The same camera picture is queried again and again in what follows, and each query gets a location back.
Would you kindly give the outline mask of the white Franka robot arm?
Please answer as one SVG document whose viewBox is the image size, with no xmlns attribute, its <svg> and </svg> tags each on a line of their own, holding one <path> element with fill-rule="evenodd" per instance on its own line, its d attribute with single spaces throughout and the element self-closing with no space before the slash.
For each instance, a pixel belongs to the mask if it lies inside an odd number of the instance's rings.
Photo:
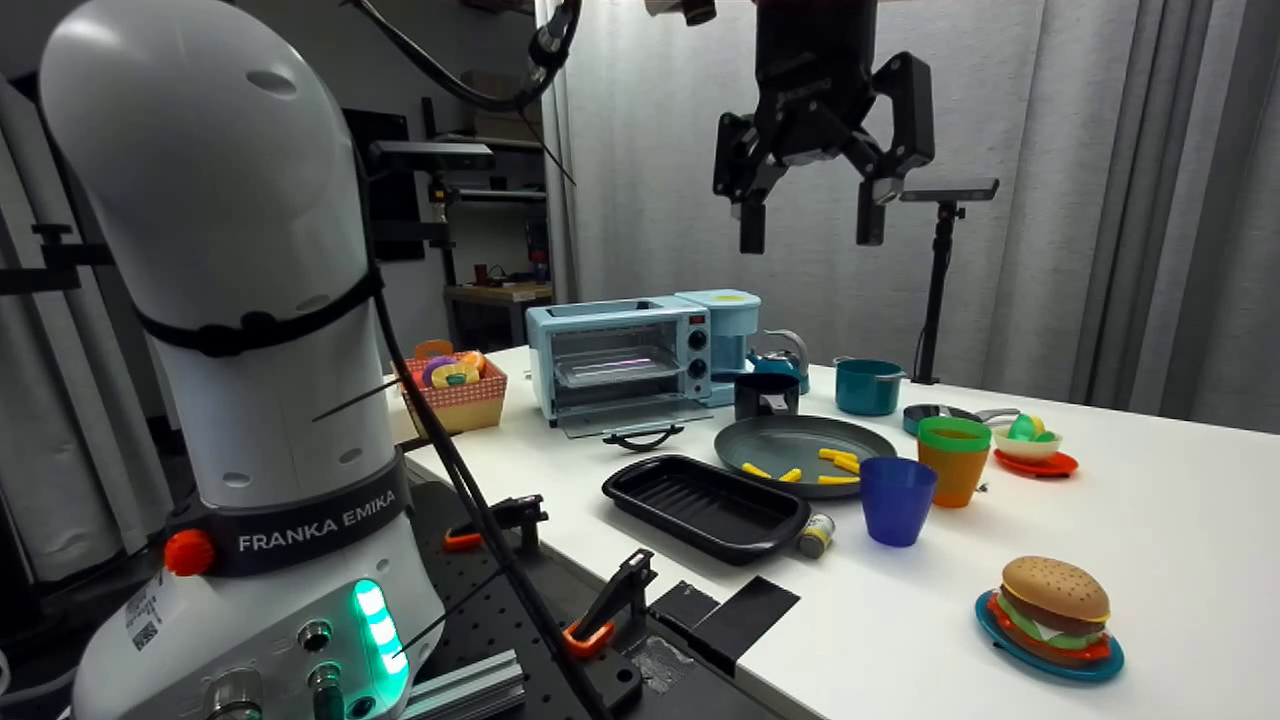
<svg viewBox="0 0 1280 720">
<path fill-rule="evenodd" d="M 86 640 L 77 720 L 388 720 L 446 603 L 380 379 L 380 273 L 323 80 L 227 0 L 84 0 L 41 99 L 185 427 L 194 501 Z"/>
</svg>

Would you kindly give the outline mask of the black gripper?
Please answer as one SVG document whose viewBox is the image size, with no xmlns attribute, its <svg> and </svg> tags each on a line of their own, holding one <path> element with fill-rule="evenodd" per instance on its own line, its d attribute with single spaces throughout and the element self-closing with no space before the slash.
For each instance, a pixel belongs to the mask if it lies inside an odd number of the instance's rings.
<svg viewBox="0 0 1280 720">
<path fill-rule="evenodd" d="M 712 192 L 740 200 L 740 253 L 763 257 L 769 192 L 807 158 L 861 171 L 855 240 L 884 240 L 884 207 L 935 154 L 931 69 L 874 54 L 874 0 L 756 0 L 756 107 L 721 115 Z"/>
</svg>

